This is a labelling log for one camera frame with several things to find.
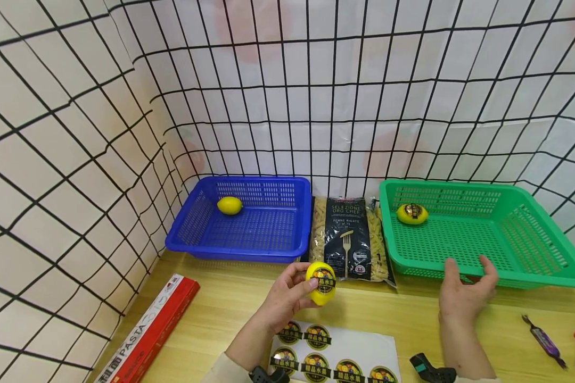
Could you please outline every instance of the black clamp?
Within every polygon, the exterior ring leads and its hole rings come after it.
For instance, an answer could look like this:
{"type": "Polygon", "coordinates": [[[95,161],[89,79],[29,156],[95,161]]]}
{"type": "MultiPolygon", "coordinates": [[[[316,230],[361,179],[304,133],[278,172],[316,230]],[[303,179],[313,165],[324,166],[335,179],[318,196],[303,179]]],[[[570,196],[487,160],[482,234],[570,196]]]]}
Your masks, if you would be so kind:
{"type": "Polygon", "coordinates": [[[412,356],[409,359],[413,368],[425,382],[430,383],[454,383],[458,374],[454,368],[442,367],[434,368],[426,358],[423,352],[412,356]]]}
{"type": "Polygon", "coordinates": [[[255,367],[250,374],[254,383],[289,383],[289,376],[283,368],[278,368],[271,376],[260,366],[255,367]]]}

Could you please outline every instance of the right hand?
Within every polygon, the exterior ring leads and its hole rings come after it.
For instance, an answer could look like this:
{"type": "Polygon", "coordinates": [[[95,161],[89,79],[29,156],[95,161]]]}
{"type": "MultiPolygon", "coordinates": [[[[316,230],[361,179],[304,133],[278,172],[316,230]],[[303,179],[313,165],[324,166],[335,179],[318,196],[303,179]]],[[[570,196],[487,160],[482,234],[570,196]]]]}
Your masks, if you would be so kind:
{"type": "Polygon", "coordinates": [[[439,295],[439,319],[442,322],[473,326],[478,315],[496,295],[496,268],[484,255],[480,255],[480,262],[484,277],[473,285],[464,285],[456,261],[445,259],[445,278],[439,295]]]}

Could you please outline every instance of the purple candy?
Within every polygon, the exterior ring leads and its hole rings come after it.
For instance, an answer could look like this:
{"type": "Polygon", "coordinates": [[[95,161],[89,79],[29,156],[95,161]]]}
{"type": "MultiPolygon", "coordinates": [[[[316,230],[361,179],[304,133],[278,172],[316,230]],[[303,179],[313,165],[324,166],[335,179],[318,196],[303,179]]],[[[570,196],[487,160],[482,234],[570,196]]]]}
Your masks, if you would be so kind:
{"type": "Polygon", "coordinates": [[[522,315],[522,320],[530,325],[530,333],[541,345],[545,353],[554,358],[560,367],[567,370],[568,368],[566,367],[566,363],[560,358],[560,350],[558,350],[558,347],[554,345],[552,339],[550,339],[549,336],[545,334],[545,331],[541,330],[541,327],[533,325],[533,323],[530,322],[530,319],[528,319],[528,315],[522,315]]]}

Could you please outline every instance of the pasta box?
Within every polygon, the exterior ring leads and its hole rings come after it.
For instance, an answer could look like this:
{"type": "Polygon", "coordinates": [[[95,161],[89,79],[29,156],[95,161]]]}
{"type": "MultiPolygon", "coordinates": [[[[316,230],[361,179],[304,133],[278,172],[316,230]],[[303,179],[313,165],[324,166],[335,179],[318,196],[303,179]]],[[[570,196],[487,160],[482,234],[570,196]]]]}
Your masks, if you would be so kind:
{"type": "Polygon", "coordinates": [[[136,383],[198,293],[198,282],[174,274],[121,343],[95,383],[136,383]]]}

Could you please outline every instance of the basket rim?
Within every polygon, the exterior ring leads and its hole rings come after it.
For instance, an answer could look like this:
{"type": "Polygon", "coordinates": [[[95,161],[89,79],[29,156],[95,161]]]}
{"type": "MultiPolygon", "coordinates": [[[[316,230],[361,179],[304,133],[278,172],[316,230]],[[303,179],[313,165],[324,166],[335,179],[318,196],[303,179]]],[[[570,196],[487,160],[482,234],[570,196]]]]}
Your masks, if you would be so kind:
{"type": "MultiPolygon", "coordinates": [[[[547,233],[550,237],[553,238],[553,241],[559,243],[559,247],[561,247],[563,251],[563,256],[565,258],[570,258],[575,264],[575,246],[573,243],[566,238],[565,234],[559,229],[558,225],[554,222],[554,220],[547,214],[545,209],[539,205],[539,203],[534,199],[534,197],[528,193],[526,190],[519,188],[518,186],[513,185],[497,185],[497,184],[484,184],[484,183],[476,183],[476,182],[443,182],[443,181],[425,181],[425,180],[385,180],[382,181],[380,184],[380,207],[381,207],[381,217],[383,221],[389,222],[392,218],[392,215],[396,214],[393,211],[390,211],[389,207],[389,199],[388,199],[388,192],[386,189],[387,185],[427,185],[427,186],[447,186],[448,184],[452,184],[452,186],[460,186],[461,188],[465,189],[481,189],[482,187],[489,188],[490,191],[493,190],[513,190],[521,193],[526,197],[529,201],[531,208],[541,216],[542,220],[545,222],[546,226],[549,226],[549,233],[547,233]]],[[[399,251],[396,247],[396,241],[393,235],[392,225],[384,225],[383,226],[383,234],[385,237],[385,241],[388,243],[388,250],[390,257],[394,262],[398,264],[400,267],[409,267],[413,269],[422,269],[422,270],[430,270],[430,271],[444,271],[445,266],[443,263],[439,262],[429,262],[429,261],[413,261],[410,259],[406,259],[399,254],[399,251]]],[[[482,267],[474,267],[474,266],[464,266],[458,265],[461,274],[473,275],[474,277],[483,277],[484,272],[482,267]]],[[[538,275],[538,274],[528,274],[528,273],[519,273],[517,271],[506,271],[506,270],[498,270],[498,277],[500,279],[504,279],[506,281],[514,281],[514,282],[533,282],[539,285],[550,285],[550,286],[561,286],[561,287],[573,287],[575,288],[575,278],[566,278],[566,277],[555,277],[550,275],[538,275]]]]}
{"type": "Polygon", "coordinates": [[[170,231],[164,240],[164,245],[166,249],[171,251],[179,251],[182,253],[212,253],[212,254],[232,254],[232,255],[249,255],[249,256],[264,256],[264,257],[299,257],[304,254],[308,247],[309,232],[311,231],[311,182],[304,177],[245,177],[245,176],[210,176],[200,178],[194,189],[187,196],[186,201],[179,210],[179,213],[175,217],[175,221],[170,227],[170,231]],[[303,222],[301,230],[300,243],[293,250],[276,250],[269,253],[268,250],[255,250],[255,249],[233,249],[230,247],[217,247],[217,246],[193,246],[193,245],[180,245],[174,242],[177,232],[180,229],[180,225],[175,225],[175,222],[181,222],[187,215],[191,206],[194,205],[195,198],[191,198],[192,195],[198,195],[200,189],[204,187],[204,184],[210,182],[243,182],[243,181],[292,181],[300,182],[304,187],[304,204],[303,204],[303,222]]]}

